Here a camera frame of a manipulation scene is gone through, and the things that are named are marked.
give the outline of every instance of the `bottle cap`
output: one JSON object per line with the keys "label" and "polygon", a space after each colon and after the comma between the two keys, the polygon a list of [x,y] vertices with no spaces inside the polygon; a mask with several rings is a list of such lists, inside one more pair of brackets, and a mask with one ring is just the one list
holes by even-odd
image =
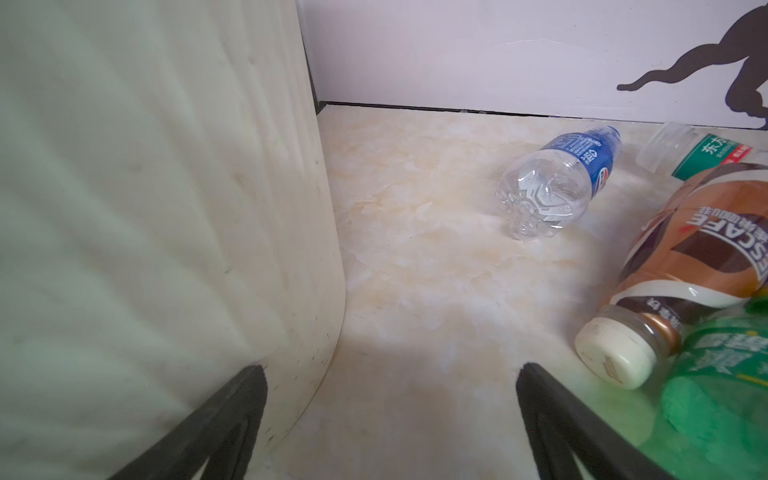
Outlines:
{"label": "bottle cap", "polygon": [[676,167],[688,153],[683,149],[693,147],[685,145],[684,138],[693,130],[688,125],[667,122],[654,134],[635,157],[635,161],[641,167],[657,173],[664,166]]}
{"label": "bottle cap", "polygon": [[657,361],[654,349],[639,333],[601,316],[581,329],[574,344],[576,353],[593,372],[622,389],[643,385]]}

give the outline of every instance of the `beige marble tile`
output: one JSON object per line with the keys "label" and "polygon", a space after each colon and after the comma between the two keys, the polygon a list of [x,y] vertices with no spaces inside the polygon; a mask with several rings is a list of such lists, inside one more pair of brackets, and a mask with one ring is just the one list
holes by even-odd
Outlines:
{"label": "beige marble tile", "polygon": [[[571,344],[640,226],[677,187],[625,149],[574,226],[519,243],[495,183],[516,155],[596,121],[329,106],[319,125],[346,275],[344,324],[315,398],[258,478],[537,478],[515,380],[538,362],[632,442],[658,381],[604,384]],[[728,137],[768,147],[764,132]]]}

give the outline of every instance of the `plastic bottle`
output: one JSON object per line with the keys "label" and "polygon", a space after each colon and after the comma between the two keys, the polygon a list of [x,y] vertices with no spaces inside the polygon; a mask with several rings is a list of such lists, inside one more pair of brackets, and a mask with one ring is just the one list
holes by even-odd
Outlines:
{"label": "plastic bottle", "polygon": [[576,336],[578,355],[608,382],[637,388],[690,326],[766,281],[766,232],[768,166],[694,175],[642,228],[616,290]]}
{"label": "plastic bottle", "polygon": [[687,338],[641,451],[680,480],[768,478],[768,302]]}
{"label": "plastic bottle", "polygon": [[664,124],[637,155],[641,167],[680,180],[718,165],[739,162],[768,165],[768,151],[674,122]]}
{"label": "plastic bottle", "polygon": [[496,190],[512,237],[552,237],[574,223],[605,185],[620,146],[618,130],[599,127],[561,135],[517,159]]}

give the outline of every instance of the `green bottle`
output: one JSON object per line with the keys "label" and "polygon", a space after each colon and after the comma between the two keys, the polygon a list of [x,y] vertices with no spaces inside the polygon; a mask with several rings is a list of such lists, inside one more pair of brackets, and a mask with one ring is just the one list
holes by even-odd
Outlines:
{"label": "green bottle", "polygon": [[768,297],[686,338],[641,451],[680,480],[768,478]]}

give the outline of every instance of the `clear plastic bottle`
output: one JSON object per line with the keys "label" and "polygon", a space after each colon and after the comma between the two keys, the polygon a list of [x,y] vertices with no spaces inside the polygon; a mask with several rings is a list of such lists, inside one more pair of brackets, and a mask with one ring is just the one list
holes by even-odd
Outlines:
{"label": "clear plastic bottle", "polygon": [[618,130],[598,127],[517,159],[496,190],[512,237],[552,237],[578,220],[605,185],[620,146]]}
{"label": "clear plastic bottle", "polygon": [[686,339],[640,450],[680,480],[768,478],[768,298]]}
{"label": "clear plastic bottle", "polygon": [[706,128],[669,122],[637,155],[637,164],[654,173],[688,180],[708,168],[739,162],[768,165],[768,151],[728,140]]}

